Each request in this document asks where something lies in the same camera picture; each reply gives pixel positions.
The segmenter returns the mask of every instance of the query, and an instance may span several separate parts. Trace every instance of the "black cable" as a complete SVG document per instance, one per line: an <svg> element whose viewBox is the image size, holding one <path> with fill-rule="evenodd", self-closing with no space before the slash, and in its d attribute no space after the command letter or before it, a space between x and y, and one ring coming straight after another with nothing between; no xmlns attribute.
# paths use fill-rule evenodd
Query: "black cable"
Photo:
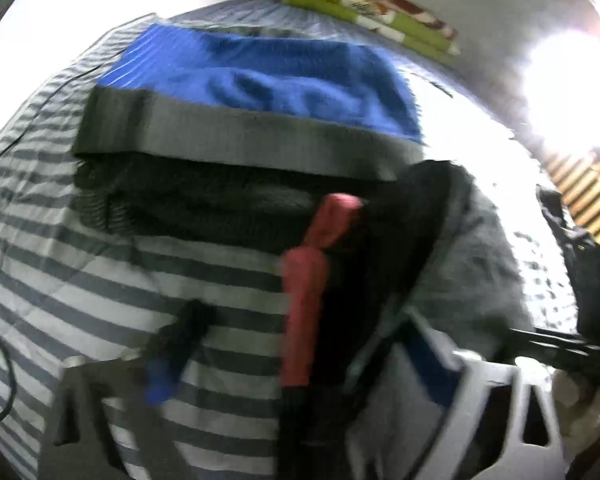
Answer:
<svg viewBox="0 0 600 480"><path fill-rule="evenodd" d="M109 59L118 56L120 53L124 52L123 50L120 50L119 52L113 54L112 56L110 56L109 58L107 58L106 61L108 61ZM54 90L51 95L49 97L47 97L45 99L45 101L42 103L42 105L40 106L40 108L38 109L38 111L35 113L35 115L31 118L31 120L29 121L29 124L27 125L27 127L22 131L22 133L17 136L14 140L12 140L3 150L0 151L0 158L2 158L5 153L7 153L11 148L13 148L16 144L18 144L22 138L25 136L25 134L29 131L29 128L31 127L31 125L33 124L33 122L36 120L36 117L40 114L40 112L42 111L42 109L45 107L45 105L49 102L49 100L55 96L59 91L62 90L62 88L64 88L65 86L67 86L69 83L72 83L73 81L89 75L91 72L96 71L97 69L99 69L101 66L104 65L104 63L106 61L103 61L102 63L100 63L99 65L95 66L94 68L91 68L89 70L87 70L87 72L83 72L80 73L78 75L73 76L72 78L69 78L67 81L65 81L64 83L62 83L56 90ZM4 343L4 341L2 340L2 338L0 337L0 352L2 353L2 357L4 358L4 361L7 364L7 375L9 378L9 398L7 399L7 403L5 404L4 408L2 409L2 411L0 412L0 422L4 420L4 418L9 415L9 413L11 413L11 410L13 409L13 403L15 401L15 397L16 397L16 391L18 389L18 383L16 381L16 375L13 371L13 361L11 360L11 356L9 355L9 351Z"/></svg>

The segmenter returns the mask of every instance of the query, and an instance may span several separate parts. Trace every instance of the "striped fabric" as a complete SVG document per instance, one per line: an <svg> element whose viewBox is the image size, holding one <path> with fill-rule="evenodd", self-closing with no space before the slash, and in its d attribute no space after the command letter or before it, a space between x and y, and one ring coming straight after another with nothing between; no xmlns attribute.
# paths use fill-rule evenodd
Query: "striped fabric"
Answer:
<svg viewBox="0 0 600 480"><path fill-rule="evenodd" d="M145 18L100 40L49 80L0 134L0 334L20 388L0 424L0 449L36 477L45 413L62 363L119 357L170 322L185 300L218 309L178 395L164 404L168 431L199 478L273 472L277 373L286 298L267 254L171 238L128 240L84 228L71 209L69 150L89 90L137 35ZM0 407L8 396L0 357ZM128 470L144 478L123 406L108 406Z"/></svg>
<svg viewBox="0 0 600 480"><path fill-rule="evenodd" d="M264 2L278 6L273 13L287 12ZM234 3L230 12L229 4L221 4L188 18L212 22L216 12L218 22L257 25L241 5ZM271 16L263 5L255 15ZM316 37L313 13L287 9L285 28L310 27ZM45 416L63 365L74 356L108 360L142 346L192 299L215 305L218 324L187 365L177 396L163 406L168 431L202 480L256 479L274 471L287 306L276 258L167 237L104 235L83 227L72 209L76 162L70 148L87 95L156 22L155 16L141 18L101 38L33 94L0 133L0 150L26 133L0 159L0 334L19 384L14 409L0 423L0 450L29 480L36 478ZM321 31L330 39L349 40L346 30L338 36L325 23ZM341 26L333 30L342 32ZM414 63L406 60L405 66ZM538 167L468 99L406 76L420 107L427 156L464 165L500 210L534 322L573 331L576 309L564 263L534 202ZM7 384L0 355L0 410ZM124 406L109 399L106 410L129 473L144 480Z"/></svg>

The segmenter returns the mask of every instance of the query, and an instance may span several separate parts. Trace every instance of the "blue object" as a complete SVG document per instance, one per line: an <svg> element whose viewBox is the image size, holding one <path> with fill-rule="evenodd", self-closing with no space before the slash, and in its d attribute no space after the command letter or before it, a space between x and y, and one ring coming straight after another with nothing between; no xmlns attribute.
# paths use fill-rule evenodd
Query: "blue object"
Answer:
<svg viewBox="0 0 600 480"><path fill-rule="evenodd" d="M387 53L364 45L152 25L98 84L421 140L407 83Z"/></svg>
<svg viewBox="0 0 600 480"><path fill-rule="evenodd" d="M449 370L440 362L412 319L401 327L400 339L429 399L442 408L450 408L461 373L458 370Z"/></svg>
<svg viewBox="0 0 600 480"><path fill-rule="evenodd" d="M165 361L152 359L145 365L144 371L147 378L144 394L148 404L157 406L175 395L180 378L170 374Z"/></svg>

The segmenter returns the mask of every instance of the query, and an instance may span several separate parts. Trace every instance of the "bright light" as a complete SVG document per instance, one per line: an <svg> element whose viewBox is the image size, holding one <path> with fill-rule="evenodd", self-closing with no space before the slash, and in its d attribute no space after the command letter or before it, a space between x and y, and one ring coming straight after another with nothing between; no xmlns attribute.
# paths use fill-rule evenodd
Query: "bright light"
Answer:
<svg viewBox="0 0 600 480"><path fill-rule="evenodd" d="M531 55L524 93L533 131L560 152L600 146L600 41L569 31L548 38Z"/></svg>

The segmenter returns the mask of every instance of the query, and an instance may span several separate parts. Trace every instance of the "green towel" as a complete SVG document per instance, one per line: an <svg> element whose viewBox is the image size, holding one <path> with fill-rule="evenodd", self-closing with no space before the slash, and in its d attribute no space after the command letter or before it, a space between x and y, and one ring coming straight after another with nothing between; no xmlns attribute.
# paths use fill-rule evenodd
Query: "green towel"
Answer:
<svg viewBox="0 0 600 480"><path fill-rule="evenodd" d="M339 4L349 9L376 20L376 22L388 25L395 30L404 32L412 38L423 41L430 46L446 52L448 54L460 54L460 50L447 38L444 38L436 30L425 27L423 24L414 20L411 16L407 16L401 12L387 9L381 4L370 2L368 0L326 0L332 4Z"/></svg>
<svg viewBox="0 0 600 480"><path fill-rule="evenodd" d="M345 22L355 23L368 30L372 30L378 34L381 34L386 38L397 41L403 46L410 48L411 50L414 50L417 53L428 57L429 59L433 59L444 64L451 63L451 56L449 56L449 54L440 52L438 49L433 48L432 46L428 45L427 43L423 43L420 40L412 38L404 32L400 32L399 30L395 30L387 25L378 23L371 18L362 16L355 10L348 9L347 7L343 7L339 4L332 4L326 0L282 0L282 2L293 7L316 10L317 12L322 12L323 14L328 14L334 18L344 20Z"/></svg>

